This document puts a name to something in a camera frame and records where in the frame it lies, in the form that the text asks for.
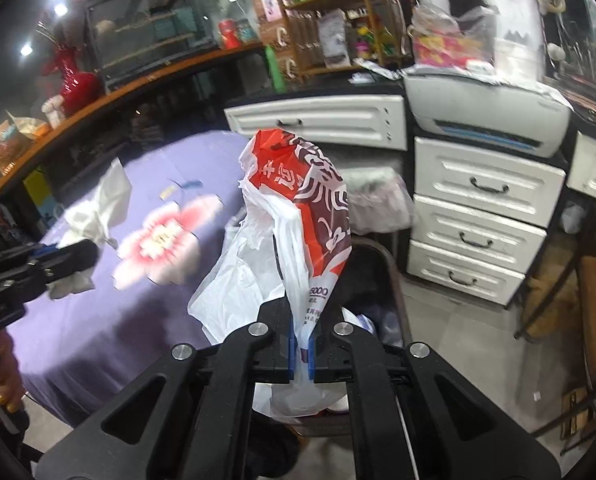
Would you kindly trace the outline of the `person's left hand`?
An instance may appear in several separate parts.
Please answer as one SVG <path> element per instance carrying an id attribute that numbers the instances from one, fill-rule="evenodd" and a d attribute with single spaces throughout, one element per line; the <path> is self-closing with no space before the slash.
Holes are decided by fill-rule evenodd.
<path id="1" fill-rule="evenodd" d="M 10 414 L 16 413 L 25 392 L 13 339 L 7 330 L 0 330 L 0 406 Z"/>

